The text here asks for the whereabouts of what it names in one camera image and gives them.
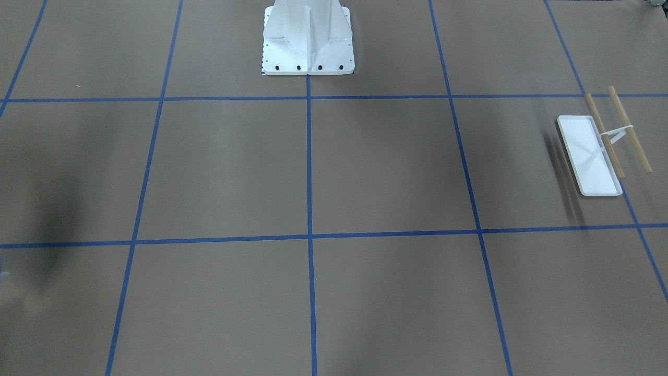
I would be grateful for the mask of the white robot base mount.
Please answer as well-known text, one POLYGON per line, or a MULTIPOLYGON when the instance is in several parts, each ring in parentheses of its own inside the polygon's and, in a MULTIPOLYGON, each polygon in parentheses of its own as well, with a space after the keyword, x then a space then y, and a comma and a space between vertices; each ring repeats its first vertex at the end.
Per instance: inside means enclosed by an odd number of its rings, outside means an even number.
POLYGON ((275 1, 265 8, 263 21, 263 75, 355 71, 351 12, 339 1, 275 1))

